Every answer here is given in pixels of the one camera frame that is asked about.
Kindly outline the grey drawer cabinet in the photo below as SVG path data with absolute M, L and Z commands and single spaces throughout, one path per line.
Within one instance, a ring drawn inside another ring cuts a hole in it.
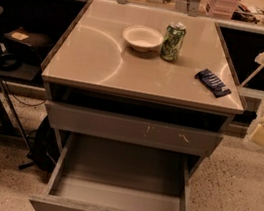
M 122 35 L 136 25 L 163 34 L 177 21 L 187 32 L 173 62 L 160 58 L 158 48 L 135 51 Z M 93 1 L 45 66 L 42 78 L 48 101 L 223 134 L 244 105 L 222 47 L 209 19 Z M 204 69 L 232 93 L 216 98 L 195 77 Z M 174 153 L 185 156 L 190 177 L 207 157 Z

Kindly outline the grey top drawer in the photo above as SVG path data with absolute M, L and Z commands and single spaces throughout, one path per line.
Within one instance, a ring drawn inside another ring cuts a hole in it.
M 90 136 L 151 146 L 197 156 L 209 156 L 223 139 L 221 133 L 171 123 L 46 102 L 51 127 Z

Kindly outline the dark blue snack bag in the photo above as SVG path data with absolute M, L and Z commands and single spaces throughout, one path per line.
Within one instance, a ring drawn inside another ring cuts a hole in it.
M 204 69 L 195 74 L 195 77 L 201 82 L 216 98 L 230 95 L 232 92 L 223 81 L 211 72 L 209 69 Z

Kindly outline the pink stacked trays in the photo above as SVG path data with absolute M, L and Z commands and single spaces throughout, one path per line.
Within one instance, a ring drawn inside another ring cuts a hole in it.
M 206 13 L 220 19 L 230 19 L 241 0 L 207 0 Z

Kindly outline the green soda can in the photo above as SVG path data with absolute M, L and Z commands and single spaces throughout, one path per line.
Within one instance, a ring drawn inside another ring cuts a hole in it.
M 165 31 L 160 57 L 165 61 L 175 61 L 182 48 L 186 33 L 186 26 L 184 24 L 180 22 L 172 22 L 169 24 Z

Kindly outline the white paper bowl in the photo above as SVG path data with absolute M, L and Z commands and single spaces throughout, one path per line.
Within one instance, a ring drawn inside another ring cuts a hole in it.
M 157 49 L 163 42 L 163 36 L 156 29 L 145 26 L 131 26 L 124 29 L 123 39 L 138 52 Z

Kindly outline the black backpack on floor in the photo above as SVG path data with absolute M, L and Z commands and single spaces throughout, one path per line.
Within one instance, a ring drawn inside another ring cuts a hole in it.
M 30 163 L 21 164 L 19 170 L 36 165 L 40 170 L 50 173 L 54 170 L 59 159 L 59 147 L 53 128 L 50 127 L 49 117 L 40 123 L 33 140 L 32 150 L 28 153 Z

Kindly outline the black bag with label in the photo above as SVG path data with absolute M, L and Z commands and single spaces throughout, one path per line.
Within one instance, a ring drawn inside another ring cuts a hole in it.
M 3 41 L 10 51 L 38 57 L 44 56 L 53 47 L 51 36 L 25 31 L 22 28 L 3 34 Z

